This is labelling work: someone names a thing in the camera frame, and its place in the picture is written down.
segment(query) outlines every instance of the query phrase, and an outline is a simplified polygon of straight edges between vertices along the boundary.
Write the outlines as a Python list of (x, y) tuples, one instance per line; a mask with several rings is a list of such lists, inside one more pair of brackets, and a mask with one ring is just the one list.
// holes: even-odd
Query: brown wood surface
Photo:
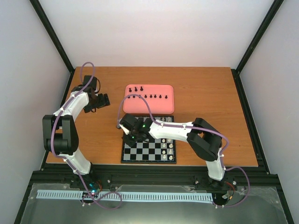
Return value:
[[(80, 84), (79, 70), (78, 67), (70, 90)], [(91, 67), (83, 69), (83, 75), (91, 72)], [(204, 118), (230, 140), (224, 153), (225, 165), (257, 166), (230, 68), (96, 67), (95, 76), (101, 82), (100, 92), (108, 94), (111, 105), (97, 109), (96, 113), (82, 111), (76, 120), (79, 148), (93, 164), (121, 163), (122, 130), (115, 126), (125, 87), (128, 84), (169, 84), (174, 89), (172, 115), (176, 122)], [(176, 165), (205, 165), (187, 143), (176, 141), (176, 146)], [(57, 162), (62, 160), (49, 153), (47, 163)]]

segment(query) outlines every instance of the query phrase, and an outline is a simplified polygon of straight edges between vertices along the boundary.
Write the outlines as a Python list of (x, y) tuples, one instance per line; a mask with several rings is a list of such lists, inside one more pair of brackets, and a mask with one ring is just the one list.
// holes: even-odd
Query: wooden tabletop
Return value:
[[(79, 71), (77, 67), (70, 90), (80, 84)], [(91, 73), (91, 67), (83, 69), (83, 75)], [(100, 93), (108, 94), (111, 105), (97, 109), (96, 113), (82, 111), (75, 122), (79, 148), (93, 164), (121, 163), (123, 133), (115, 126), (125, 87), (128, 84), (168, 84), (174, 89), (172, 115), (176, 122), (194, 121), (196, 117), (205, 119), (230, 140), (224, 153), (225, 165), (257, 166), (230, 68), (96, 67), (95, 76), (101, 82)], [(188, 143), (176, 141), (176, 149), (176, 166), (206, 165)], [(58, 162), (63, 161), (49, 153), (47, 163)]]

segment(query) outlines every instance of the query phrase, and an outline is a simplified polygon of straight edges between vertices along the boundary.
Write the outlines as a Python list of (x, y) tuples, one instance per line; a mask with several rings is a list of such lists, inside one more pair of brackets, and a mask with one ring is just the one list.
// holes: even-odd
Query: slotted white strip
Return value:
[[(108, 191), (99, 193), (99, 198)], [(124, 202), (197, 202), (211, 203), (211, 193), (157, 193), (157, 192), (119, 192)], [(38, 190), (37, 197), (40, 199), (69, 199), (81, 200), (86, 191), (73, 190)], [(102, 198), (103, 201), (119, 201), (116, 194), (109, 194)]]

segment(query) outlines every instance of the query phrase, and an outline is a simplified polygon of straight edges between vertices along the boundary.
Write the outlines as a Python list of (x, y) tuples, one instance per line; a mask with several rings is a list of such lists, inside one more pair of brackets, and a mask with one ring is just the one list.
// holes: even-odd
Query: black metal frame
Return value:
[[(258, 42), (265, 33), (267, 27), (272, 21), (274, 15), (278, 11), (279, 7), (284, 0), (274, 0), (272, 6), (270, 7), (268, 13), (266, 14), (262, 24), (260, 25), (258, 31), (256, 32), (253, 40), (248, 46), (244, 56), (242, 57), (238, 67), (232, 69), (233, 79), (235, 81), (235, 86), (239, 95), (240, 103), (243, 109), (251, 141), (253, 144), (254, 151), (256, 153), (256, 159), (258, 161), (258, 167), (244, 168), (246, 171), (251, 186), (269, 186), (276, 187), (280, 201), (282, 203), (286, 218), (288, 223), (294, 223), (289, 207), (287, 205), (285, 195), (283, 193), (279, 178), (277, 175), (270, 174), (266, 158), (261, 146), (258, 133), (256, 131), (256, 126), (252, 118), (249, 104), (247, 102), (246, 94), (240, 79), (240, 73), (244, 68), (246, 62), (253, 53)], [(64, 92), (64, 97), (62, 100), (63, 104), (66, 100), (68, 90), (71, 85), (71, 81), (74, 75), (74, 68), (71, 65), (53, 27), (51, 26), (41, 4), (38, 0), (30, 0), (32, 6), (36, 10), (39, 18), (41, 19), (45, 29), (47, 30), (49, 36), (51, 37), (54, 45), (56, 46), (62, 60), (64, 61), (66, 67), (70, 72), (70, 78), (67, 87)], [(31, 191), (33, 183), (71, 183), (73, 187), (83, 186), (76, 175), (73, 174), (72, 170), (66, 164), (47, 164), (45, 163), (48, 153), (46, 152), (41, 170), (34, 171), (30, 179), (28, 188), (26, 190), (24, 199), (20, 206), (18, 215), (15, 220), (15, 224), (21, 222), (21, 217), (23, 215), (28, 196)], [(195, 184), (196, 180), (203, 178), (207, 174), (206, 167), (179, 167), (179, 166), (122, 166), (122, 165), (94, 165), (95, 172), (100, 174), (100, 179), (104, 188), (113, 190), (115, 186), (123, 184), (145, 184), (145, 185), (186, 185), (195, 186), (196, 189), (205, 189), (208, 192), (216, 192), (214, 189), (202, 186), (200, 184)], [(235, 180), (239, 186), (247, 185), (246, 179), (241, 171), (232, 170), (226, 173), (228, 179)]]

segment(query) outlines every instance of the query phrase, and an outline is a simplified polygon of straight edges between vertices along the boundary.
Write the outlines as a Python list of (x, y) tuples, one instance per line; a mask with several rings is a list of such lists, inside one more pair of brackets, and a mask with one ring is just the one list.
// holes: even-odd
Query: pink tray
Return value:
[[(173, 87), (171, 85), (131, 84), (127, 85), (125, 91), (125, 96), (129, 94), (141, 95), (154, 114), (171, 114), (174, 112)], [(123, 104), (123, 110), (126, 113), (149, 113), (144, 101), (138, 97), (127, 98)]]

